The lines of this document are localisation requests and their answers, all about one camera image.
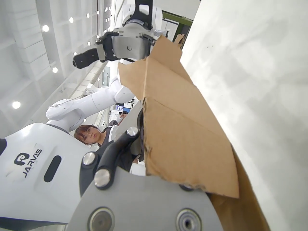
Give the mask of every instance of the cardboard flap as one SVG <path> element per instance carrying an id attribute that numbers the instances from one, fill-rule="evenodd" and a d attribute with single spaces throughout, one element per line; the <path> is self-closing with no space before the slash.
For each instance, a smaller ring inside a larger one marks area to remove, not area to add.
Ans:
<path id="1" fill-rule="evenodd" d="M 211 193 L 239 196 L 232 149 L 225 138 L 150 97 L 145 98 L 144 121 L 148 173 Z"/>
<path id="2" fill-rule="evenodd" d="M 160 37 L 146 61 L 119 64 L 121 83 L 144 100 L 147 173 L 238 198 L 230 142 L 181 65 L 181 53 Z"/>
<path id="3" fill-rule="evenodd" d="M 121 84 L 132 91 L 137 99 L 143 99 L 145 60 L 125 65 L 118 63 Z"/>
<path id="4" fill-rule="evenodd" d="M 143 97 L 155 99 L 187 119 L 207 128 L 212 133 L 220 135 L 229 144 L 229 140 L 216 117 L 195 85 L 151 57 L 147 58 L 146 64 L 146 85 Z M 191 108 L 198 110 L 197 114 L 192 115 Z"/>
<path id="5" fill-rule="evenodd" d="M 185 36 L 185 34 L 178 34 L 177 37 L 174 40 L 174 43 L 175 44 L 180 44 L 181 41 L 183 40 L 184 36 Z"/>
<path id="6" fill-rule="evenodd" d="M 193 82 L 180 63 L 181 56 L 181 49 L 164 36 L 158 38 L 149 55 L 150 58 L 159 61 L 162 65 L 165 65 L 168 69 L 192 84 Z"/>

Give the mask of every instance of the white wall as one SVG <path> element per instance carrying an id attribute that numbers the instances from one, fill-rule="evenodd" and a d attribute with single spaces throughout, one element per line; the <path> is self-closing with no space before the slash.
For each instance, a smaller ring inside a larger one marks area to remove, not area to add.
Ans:
<path id="1" fill-rule="evenodd" d="M 308 227 L 308 0 L 202 0 L 181 62 L 272 231 Z"/>
<path id="2" fill-rule="evenodd" d="M 135 3 L 135 0 L 127 0 L 127 3 Z M 193 20 L 200 5 L 199 0 L 153 0 L 153 5 L 163 11 L 171 12 Z"/>

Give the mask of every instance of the metal bolt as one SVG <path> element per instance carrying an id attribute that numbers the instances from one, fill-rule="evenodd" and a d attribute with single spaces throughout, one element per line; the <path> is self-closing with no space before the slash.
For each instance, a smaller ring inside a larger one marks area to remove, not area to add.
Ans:
<path id="1" fill-rule="evenodd" d="M 177 231 L 201 231 L 201 219 L 192 209 L 181 210 L 176 217 Z"/>
<path id="2" fill-rule="evenodd" d="M 112 231 L 115 225 L 113 212 L 108 208 L 97 209 L 89 221 L 90 231 Z"/>
<path id="3" fill-rule="evenodd" d="M 139 130 L 136 127 L 130 127 L 126 132 L 129 136 L 133 137 L 138 134 Z"/>
<path id="4" fill-rule="evenodd" d="M 82 158 L 82 163 L 86 166 L 91 165 L 95 160 L 95 153 L 87 153 L 84 155 L 84 157 Z"/>
<path id="5" fill-rule="evenodd" d="M 110 181 L 110 172 L 107 169 L 100 169 L 94 175 L 94 184 L 98 188 L 106 186 Z"/>

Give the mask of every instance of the brown cardboard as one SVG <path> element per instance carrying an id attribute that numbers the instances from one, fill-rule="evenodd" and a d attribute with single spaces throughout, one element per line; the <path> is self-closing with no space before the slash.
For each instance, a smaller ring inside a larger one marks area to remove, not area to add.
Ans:
<path id="1" fill-rule="evenodd" d="M 121 83 L 144 100 L 147 174 L 212 192 L 224 231 L 269 231 L 248 176 L 181 54 L 160 37 L 145 60 L 119 64 Z M 191 107 L 197 115 L 190 116 Z"/>
<path id="2" fill-rule="evenodd" d="M 184 37 L 185 37 L 185 34 L 178 34 L 174 40 L 174 43 L 177 44 L 179 48 L 181 48 L 183 45 Z"/>
<path id="3" fill-rule="evenodd" d="M 249 178 L 235 151 L 234 158 L 240 187 L 240 198 L 211 195 L 224 231 L 270 231 Z"/>

